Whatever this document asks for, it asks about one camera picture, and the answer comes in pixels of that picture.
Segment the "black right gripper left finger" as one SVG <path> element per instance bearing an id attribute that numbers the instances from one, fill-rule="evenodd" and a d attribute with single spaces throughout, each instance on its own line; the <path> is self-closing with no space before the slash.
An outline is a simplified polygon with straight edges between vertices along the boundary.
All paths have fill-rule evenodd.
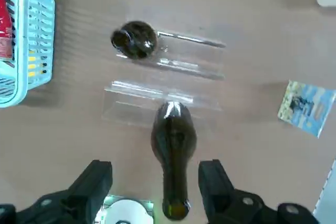
<path id="1" fill-rule="evenodd" d="M 94 223 L 112 184 L 111 162 L 95 159 L 65 190 L 43 195 L 21 211 L 1 204 L 1 223 Z"/>

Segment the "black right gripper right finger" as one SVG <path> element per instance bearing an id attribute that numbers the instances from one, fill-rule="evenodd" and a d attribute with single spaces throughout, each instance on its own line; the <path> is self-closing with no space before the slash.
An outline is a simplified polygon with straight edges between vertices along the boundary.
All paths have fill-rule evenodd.
<path id="1" fill-rule="evenodd" d="M 304 206 L 292 202 L 268 207 L 257 194 L 236 189 L 219 160 L 201 161 L 198 186 L 208 223 L 318 223 Z"/>

